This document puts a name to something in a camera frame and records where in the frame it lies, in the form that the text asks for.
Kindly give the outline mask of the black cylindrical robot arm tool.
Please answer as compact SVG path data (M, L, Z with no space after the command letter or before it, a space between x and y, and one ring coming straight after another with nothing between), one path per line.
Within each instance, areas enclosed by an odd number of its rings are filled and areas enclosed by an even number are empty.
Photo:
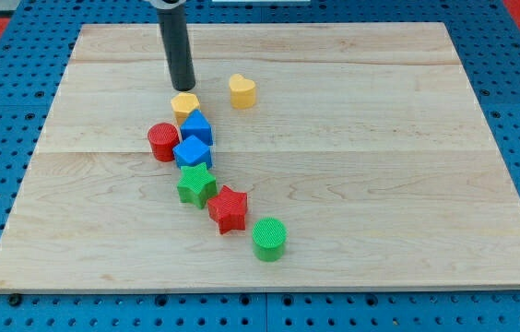
M161 40L172 86L188 91L195 86L195 71L187 31L185 0L148 0L156 9Z

